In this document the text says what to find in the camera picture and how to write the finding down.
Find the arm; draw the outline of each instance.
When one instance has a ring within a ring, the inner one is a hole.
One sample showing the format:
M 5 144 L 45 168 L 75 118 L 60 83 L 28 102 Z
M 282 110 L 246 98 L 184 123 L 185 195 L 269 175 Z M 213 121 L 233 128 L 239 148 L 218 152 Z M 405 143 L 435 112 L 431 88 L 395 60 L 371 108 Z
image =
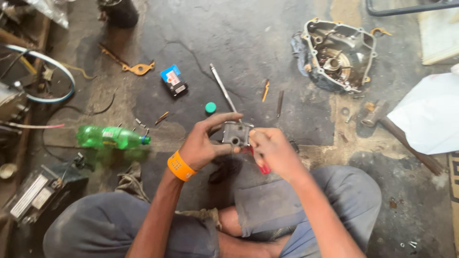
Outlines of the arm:
M 365 257 L 279 129 L 254 129 L 250 143 L 257 164 L 267 163 L 298 194 L 323 258 Z
M 214 145 L 209 136 L 221 129 L 224 121 L 237 120 L 242 114 L 215 114 L 198 122 L 179 149 L 183 161 L 194 171 L 207 165 L 216 156 L 239 152 L 230 144 Z M 159 183 L 145 220 L 129 248 L 126 258 L 162 258 L 166 252 L 169 229 L 184 181 L 167 168 Z

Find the gray pants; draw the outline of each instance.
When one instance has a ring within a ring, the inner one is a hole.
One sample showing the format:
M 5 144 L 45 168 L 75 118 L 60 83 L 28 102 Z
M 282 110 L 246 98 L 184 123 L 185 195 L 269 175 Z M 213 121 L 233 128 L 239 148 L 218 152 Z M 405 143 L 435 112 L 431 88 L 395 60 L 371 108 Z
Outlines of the gray pants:
M 365 251 L 381 206 L 381 191 L 364 171 L 331 166 L 311 171 L 346 229 Z M 243 237 L 297 225 L 280 257 L 320 257 L 317 241 L 298 196 L 284 180 L 235 193 Z M 47 258 L 123 258 L 149 204 L 125 193 L 86 196 L 51 225 L 43 249 Z M 165 257 L 218 257 L 214 223 L 174 215 Z

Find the knee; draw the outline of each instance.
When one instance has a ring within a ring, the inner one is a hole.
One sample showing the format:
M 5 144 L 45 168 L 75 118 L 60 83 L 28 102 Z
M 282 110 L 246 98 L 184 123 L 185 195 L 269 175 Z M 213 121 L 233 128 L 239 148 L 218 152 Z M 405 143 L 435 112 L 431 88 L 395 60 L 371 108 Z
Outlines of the knee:
M 78 257 L 87 243 L 104 239 L 114 231 L 113 213 L 132 199 L 124 193 L 100 193 L 86 196 L 71 204 L 51 224 L 43 239 L 46 257 Z
M 330 166 L 311 171 L 325 178 L 319 184 L 331 202 L 333 198 L 351 200 L 366 208 L 381 206 L 381 189 L 373 178 L 363 170 L 350 166 Z

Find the hand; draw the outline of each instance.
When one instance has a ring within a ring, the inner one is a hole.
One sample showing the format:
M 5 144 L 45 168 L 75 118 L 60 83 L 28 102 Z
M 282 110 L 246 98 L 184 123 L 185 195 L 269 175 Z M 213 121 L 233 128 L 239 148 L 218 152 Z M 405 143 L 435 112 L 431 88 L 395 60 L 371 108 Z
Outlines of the hand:
M 241 148 L 231 144 L 212 144 L 209 137 L 222 128 L 223 122 L 238 120 L 243 117 L 239 113 L 213 114 L 204 121 L 197 122 L 188 138 L 179 149 L 183 161 L 194 171 L 209 164 L 216 156 L 238 153 Z
M 250 131 L 249 143 L 253 147 L 255 162 L 260 167 L 267 164 L 287 181 L 291 179 L 291 173 L 305 169 L 280 129 L 255 128 Z

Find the orange wristband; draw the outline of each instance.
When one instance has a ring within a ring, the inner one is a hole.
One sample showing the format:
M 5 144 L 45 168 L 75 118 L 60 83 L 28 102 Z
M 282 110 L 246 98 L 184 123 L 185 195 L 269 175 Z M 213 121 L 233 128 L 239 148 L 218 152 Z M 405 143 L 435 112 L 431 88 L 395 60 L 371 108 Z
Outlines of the orange wristband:
M 179 151 L 176 151 L 169 159 L 168 166 L 172 173 L 183 181 L 188 181 L 196 174 L 196 171 L 191 169 L 180 157 Z

